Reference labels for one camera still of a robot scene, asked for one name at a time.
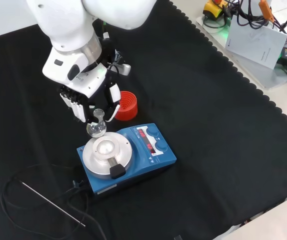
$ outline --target blue device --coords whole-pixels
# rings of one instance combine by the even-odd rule
[[[175,163],[176,156],[154,123],[127,127],[117,131],[130,142],[132,155],[125,175],[117,179],[102,179],[88,170],[83,161],[83,149],[77,148],[84,170],[95,194],[120,186],[126,181]]]

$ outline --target blue knob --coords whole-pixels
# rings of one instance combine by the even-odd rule
[[[159,150],[159,151],[162,151],[162,152],[165,152],[168,148],[168,144],[166,143],[165,140],[158,140],[156,143],[155,143],[155,147]]]
[[[152,137],[156,137],[158,135],[158,128],[155,126],[150,126],[147,128],[147,134],[149,134]]]

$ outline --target yellow device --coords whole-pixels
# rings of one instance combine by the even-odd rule
[[[225,0],[208,0],[208,2],[204,5],[203,14],[210,20],[217,21],[217,19],[224,13],[222,9],[220,9],[216,4],[220,7],[227,7],[228,2]]]

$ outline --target scalloped edge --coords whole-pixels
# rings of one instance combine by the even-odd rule
[[[287,115],[283,113],[283,110],[280,107],[277,107],[276,103],[274,101],[271,101],[269,96],[265,95],[264,92],[261,89],[257,88],[255,84],[251,83],[247,77],[244,77],[243,73],[238,71],[238,68],[234,65],[234,63],[230,61],[230,59],[227,56],[224,56],[224,54],[213,45],[213,43],[209,40],[209,38],[206,37],[205,34],[202,33],[200,29],[198,29],[197,26],[193,24],[191,20],[189,20],[189,18],[183,11],[181,11],[176,5],[174,5],[172,1],[170,0],[167,1],[172,6],[172,8],[176,10],[176,12],[180,13],[180,15],[182,15],[186,19],[187,23],[189,23],[193,28],[195,28],[195,30],[212,46],[212,48],[218,53],[218,55],[224,58],[224,61],[227,62],[229,65],[231,65],[231,69],[241,76],[243,82],[249,84],[249,87],[252,88],[257,93],[257,95],[264,98],[264,101],[266,101],[268,105],[271,105],[275,108],[276,113],[279,114],[280,118],[284,119],[287,124]]]

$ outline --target red container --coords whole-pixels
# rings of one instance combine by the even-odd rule
[[[138,113],[137,98],[130,91],[121,91],[120,108],[115,118],[120,121],[129,121]]]

